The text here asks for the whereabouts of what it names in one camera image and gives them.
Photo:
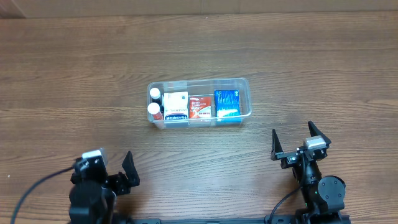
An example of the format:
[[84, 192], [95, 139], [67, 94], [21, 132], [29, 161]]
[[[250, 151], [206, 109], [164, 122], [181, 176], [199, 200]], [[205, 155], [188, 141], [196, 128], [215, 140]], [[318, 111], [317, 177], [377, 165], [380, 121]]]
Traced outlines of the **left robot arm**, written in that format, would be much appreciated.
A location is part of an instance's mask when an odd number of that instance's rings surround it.
[[140, 184], [132, 152], [129, 151], [123, 160], [124, 172], [109, 175], [107, 163], [103, 148], [85, 152], [76, 159], [71, 176], [73, 188], [69, 194], [71, 223], [134, 222], [131, 217], [114, 212], [117, 196], [129, 194], [131, 188]]

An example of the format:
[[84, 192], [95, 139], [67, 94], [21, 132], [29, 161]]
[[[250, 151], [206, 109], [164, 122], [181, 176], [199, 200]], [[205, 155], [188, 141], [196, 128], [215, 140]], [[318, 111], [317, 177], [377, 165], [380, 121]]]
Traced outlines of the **black bottle white cap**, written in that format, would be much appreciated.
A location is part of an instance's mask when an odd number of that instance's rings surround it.
[[164, 112], [164, 104], [163, 104], [163, 95], [161, 94], [158, 88], [151, 88], [150, 89], [150, 97], [153, 103], [157, 103], [160, 106], [160, 112]]

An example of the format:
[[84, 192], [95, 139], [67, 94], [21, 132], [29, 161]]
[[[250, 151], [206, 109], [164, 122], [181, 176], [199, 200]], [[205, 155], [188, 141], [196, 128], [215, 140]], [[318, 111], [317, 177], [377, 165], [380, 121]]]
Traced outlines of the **red and white box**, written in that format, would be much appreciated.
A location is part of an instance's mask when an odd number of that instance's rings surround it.
[[189, 106], [189, 118], [210, 118], [211, 117], [211, 97], [210, 96], [191, 96]]

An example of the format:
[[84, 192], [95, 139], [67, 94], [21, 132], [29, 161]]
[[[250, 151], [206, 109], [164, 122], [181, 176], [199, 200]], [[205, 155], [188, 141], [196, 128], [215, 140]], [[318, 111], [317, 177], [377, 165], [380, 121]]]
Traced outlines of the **orange bottle white cap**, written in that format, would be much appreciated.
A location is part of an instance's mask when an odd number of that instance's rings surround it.
[[163, 120], [163, 114], [160, 110], [160, 105], [158, 103], [150, 103], [147, 106], [147, 112], [152, 116], [154, 120]]

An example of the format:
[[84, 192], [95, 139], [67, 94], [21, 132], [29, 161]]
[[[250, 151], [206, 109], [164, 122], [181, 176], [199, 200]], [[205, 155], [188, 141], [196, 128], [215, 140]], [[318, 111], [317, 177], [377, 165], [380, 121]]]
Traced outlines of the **white box blue trim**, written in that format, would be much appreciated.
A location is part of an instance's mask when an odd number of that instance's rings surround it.
[[188, 92], [164, 93], [164, 119], [188, 119]]

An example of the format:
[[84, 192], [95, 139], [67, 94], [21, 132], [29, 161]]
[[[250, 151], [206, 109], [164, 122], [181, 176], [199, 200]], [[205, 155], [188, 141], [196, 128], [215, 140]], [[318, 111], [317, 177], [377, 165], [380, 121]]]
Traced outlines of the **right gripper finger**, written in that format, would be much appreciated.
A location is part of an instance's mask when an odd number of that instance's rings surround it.
[[280, 155], [283, 155], [283, 149], [277, 136], [276, 130], [272, 130], [272, 149], [271, 149], [271, 160], [276, 161], [280, 159]]
[[330, 145], [331, 144], [331, 140], [326, 137], [313, 123], [313, 121], [308, 121], [308, 128], [310, 131], [310, 135], [311, 137], [314, 136], [321, 136], [323, 138], [323, 140], [326, 142], [326, 145]]

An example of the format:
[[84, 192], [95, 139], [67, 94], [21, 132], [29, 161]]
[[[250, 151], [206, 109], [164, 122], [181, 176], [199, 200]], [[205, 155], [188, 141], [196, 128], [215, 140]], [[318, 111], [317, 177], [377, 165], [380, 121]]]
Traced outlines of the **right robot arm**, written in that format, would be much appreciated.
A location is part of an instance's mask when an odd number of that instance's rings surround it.
[[[291, 168], [298, 188], [282, 198], [264, 218], [265, 223], [296, 224], [350, 224], [348, 215], [342, 215], [345, 208], [346, 184], [343, 179], [334, 176], [322, 176], [317, 162], [326, 158], [331, 140], [326, 137], [312, 121], [308, 122], [310, 137], [294, 152], [285, 153], [276, 130], [272, 130], [271, 160], [280, 161], [282, 169]], [[276, 210], [290, 196], [301, 192], [305, 208], [298, 209], [293, 215], [276, 215]]]

